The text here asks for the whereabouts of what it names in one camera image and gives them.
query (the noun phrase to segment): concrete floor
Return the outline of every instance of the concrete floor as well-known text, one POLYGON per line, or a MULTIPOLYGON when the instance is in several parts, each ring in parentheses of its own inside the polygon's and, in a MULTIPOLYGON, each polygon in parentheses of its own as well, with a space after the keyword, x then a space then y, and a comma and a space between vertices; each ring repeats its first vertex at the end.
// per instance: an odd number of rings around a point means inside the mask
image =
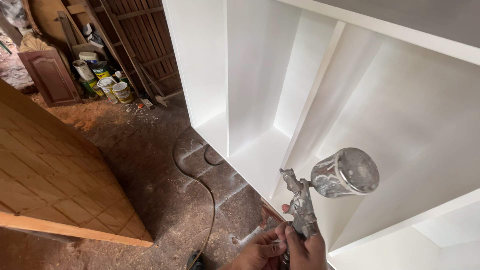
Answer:
MULTIPOLYGON (((31 99, 46 107, 39 94, 31 99)), ((137 104, 111 105, 102 99, 47 110, 99 147, 154 245, 144 248, 89 239, 66 244, 0 228, 0 269, 185 269, 188 257, 206 237, 212 207, 208 193, 173 165, 173 144, 186 129, 175 150, 176 160, 211 188, 216 201, 215 223, 204 253, 207 269, 230 262, 249 235, 260 232, 260 196, 227 163, 211 167, 204 162, 206 142, 189 128, 184 96, 153 111, 139 110, 137 104)), ((214 163, 222 160, 211 148, 207 157, 214 163)), ((275 226, 270 220, 267 229, 275 226)))

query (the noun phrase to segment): white cabinet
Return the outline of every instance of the white cabinet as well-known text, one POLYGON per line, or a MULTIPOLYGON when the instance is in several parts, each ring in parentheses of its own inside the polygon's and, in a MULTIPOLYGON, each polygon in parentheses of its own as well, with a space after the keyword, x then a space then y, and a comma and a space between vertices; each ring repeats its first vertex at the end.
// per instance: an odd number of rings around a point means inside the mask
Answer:
POLYGON ((480 199, 479 48, 313 0, 163 3, 192 126, 278 212, 280 168, 376 162, 368 196, 312 190, 332 258, 480 199))

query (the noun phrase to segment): spray gun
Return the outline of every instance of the spray gun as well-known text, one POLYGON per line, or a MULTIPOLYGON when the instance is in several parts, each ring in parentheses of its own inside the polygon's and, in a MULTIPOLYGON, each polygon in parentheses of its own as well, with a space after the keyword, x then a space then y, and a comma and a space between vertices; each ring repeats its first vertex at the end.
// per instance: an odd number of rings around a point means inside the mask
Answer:
MULTIPOLYGON (((293 169, 280 169, 287 189, 294 196, 288 211, 295 214, 289 222, 301 238, 308 239, 317 235, 314 223, 317 221, 313 211, 310 188, 327 198, 342 198, 352 195, 367 195, 378 187, 380 175, 372 158, 357 148, 344 148, 336 154, 318 162, 312 169, 311 181, 297 180, 293 169)), ((290 252, 287 249, 282 256, 282 265, 288 269, 290 252)))

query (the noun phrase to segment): hand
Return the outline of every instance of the hand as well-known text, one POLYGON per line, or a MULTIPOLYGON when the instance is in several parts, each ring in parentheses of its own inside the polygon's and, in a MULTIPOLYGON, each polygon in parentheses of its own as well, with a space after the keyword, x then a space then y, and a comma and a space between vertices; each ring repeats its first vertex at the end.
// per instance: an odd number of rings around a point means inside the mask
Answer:
POLYGON ((275 230, 261 233, 253 238, 233 262, 222 269, 233 270, 277 270, 279 256, 287 250, 285 242, 273 244, 278 239, 275 230))
MULTIPOLYGON (((282 205, 282 210, 287 211, 289 205, 282 205)), ((320 234, 318 225, 315 222, 317 235, 310 236, 303 242, 295 229, 287 225, 286 222, 280 224, 275 229, 278 238, 288 242, 290 249, 290 269, 291 270, 327 270, 327 259, 325 251, 325 240, 320 234)))

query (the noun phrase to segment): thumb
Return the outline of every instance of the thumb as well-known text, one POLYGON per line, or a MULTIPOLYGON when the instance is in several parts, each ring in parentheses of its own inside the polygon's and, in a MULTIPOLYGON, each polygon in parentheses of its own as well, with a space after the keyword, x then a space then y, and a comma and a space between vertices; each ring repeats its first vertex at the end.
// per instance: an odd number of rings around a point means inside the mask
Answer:
POLYGON ((280 256, 287 251, 287 243, 280 242, 271 245, 259 245, 260 254, 263 258, 280 256))
POLYGON ((288 248, 290 250, 290 258, 303 257, 306 255, 305 247, 303 246, 299 235, 293 227, 288 226, 285 229, 285 235, 287 236, 288 248))

